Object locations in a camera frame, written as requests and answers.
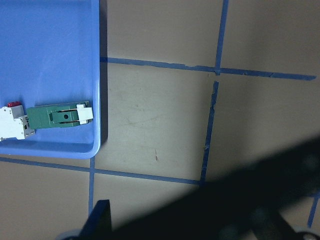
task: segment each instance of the blue plastic tray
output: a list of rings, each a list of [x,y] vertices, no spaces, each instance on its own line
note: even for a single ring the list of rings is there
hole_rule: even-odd
[[[99,0],[0,0],[0,107],[90,101],[93,122],[0,142],[0,154],[88,159],[101,144]]]

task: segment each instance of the tile floor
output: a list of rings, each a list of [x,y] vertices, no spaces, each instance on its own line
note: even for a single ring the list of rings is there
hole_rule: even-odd
[[[319,133],[319,1],[227,3],[108,0],[106,8],[101,2],[108,41],[101,56],[158,67],[101,63],[108,70],[107,79],[101,77],[108,83],[101,90],[108,139],[94,160],[1,156],[1,239],[55,239],[80,229],[100,199],[110,199],[117,228],[196,189],[214,81],[219,88],[207,180]],[[285,78],[217,76],[217,62],[229,73],[274,71]],[[304,81],[301,75],[317,77]],[[320,232],[313,201],[306,197],[282,215],[293,226],[312,224]]]

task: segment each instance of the beige floor tile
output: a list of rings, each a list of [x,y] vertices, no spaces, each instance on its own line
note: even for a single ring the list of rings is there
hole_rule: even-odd
[[[213,66],[222,0],[108,0],[108,57]]]
[[[320,81],[223,75],[219,82],[209,178],[320,133]]]
[[[89,173],[0,162],[0,236],[55,239],[88,217]]]
[[[221,66],[320,75],[320,2],[229,2]]]
[[[108,140],[98,169],[200,179],[213,78],[109,64]]]

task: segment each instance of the blue painter's tape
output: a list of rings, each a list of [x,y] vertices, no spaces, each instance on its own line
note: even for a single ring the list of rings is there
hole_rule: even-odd
[[[236,75],[257,76],[257,77],[264,77],[264,78],[293,79],[293,80],[304,80],[304,81],[311,81],[317,77],[314,75],[302,75],[302,74],[280,73],[280,72],[270,72],[270,71],[254,71],[254,70],[235,69],[235,68],[221,68],[220,72],[222,74],[236,74]]]
[[[190,71],[200,71],[200,72],[215,72],[214,67],[210,66],[187,66],[181,63],[167,63],[160,61],[145,61],[145,60],[135,60],[126,58],[114,58],[114,57],[100,57],[100,62],[108,62],[112,64],[125,64],[125,65],[136,65],[136,66],[152,66],[156,68],[165,69],[180,69],[180,70],[190,70]]]
[[[89,215],[94,209],[94,189],[95,189],[95,157],[92,157],[90,158],[90,171],[89,171],[89,201],[88,201]]]
[[[114,58],[114,57],[100,57],[100,62],[111,63],[111,64],[125,64],[125,65],[135,65],[135,66],[152,66],[156,68],[165,69],[180,69],[180,70],[190,70],[199,72],[216,73],[217,75],[222,74],[235,74],[235,75],[247,75],[247,76],[257,76],[264,78],[280,78],[280,79],[293,79],[293,80],[305,80],[311,81],[317,76],[314,75],[302,75],[302,74],[291,74],[291,73],[280,73],[280,72],[270,72],[270,71],[255,71],[255,70],[245,70],[236,68],[216,68],[210,66],[187,66],[180,63],[166,63],[158,61],[144,61],[144,60],[134,60],[126,58]]]
[[[217,72],[216,72],[217,75],[220,75],[219,69],[221,66],[222,50],[224,47],[224,37],[225,37],[225,31],[226,31],[228,5],[229,5],[229,0],[224,0],[222,4],[219,37],[218,37],[218,43],[216,46],[216,55],[215,55],[215,67],[217,68]]]
[[[209,151],[210,151],[210,144],[211,144],[211,136],[212,136],[212,129],[214,126],[214,118],[215,118],[215,105],[216,105],[217,96],[218,96],[218,88],[219,88],[219,82],[215,81],[213,84],[213,92],[211,95],[209,119],[208,119],[208,125],[207,125],[207,129],[206,129],[204,153],[203,153],[201,176],[200,176],[200,185],[203,185],[206,181],[207,166],[208,166],[208,160],[209,160]]]
[[[65,169],[65,170],[73,170],[73,171],[80,171],[80,172],[89,172],[90,170],[88,167],[82,167],[82,166],[70,166],[70,165],[64,165],[64,164],[28,161],[28,160],[11,159],[11,158],[4,158],[4,157],[0,157],[0,162],[23,164],[23,165],[38,166],[38,167],[53,168],[53,169]]]
[[[310,214],[309,214],[308,223],[307,223],[308,228],[312,227],[312,223],[314,221],[315,214],[316,214],[318,200],[319,200],[319,198],[317,198],[317,197],[315,197],[313,199],[313,203],[312,203],[312,206],[311,206],[311,209],[310,209]]]
[[[199,185],[199,181],[197,181],[197,180],[167,177],[167,176],[156,176],[156,175],[123,172],[123,171],[112,171],[112,170],[104,170],[104,169],[95,169],[95,173],[96,174],[115,175],[115,176],[121,176],[121,177],[129,177],[129,178],[138,178],[138,179],[148,179],[148,180],[157,180],[157,181],[165,181],[165,182],[173,182],[173,183]]]

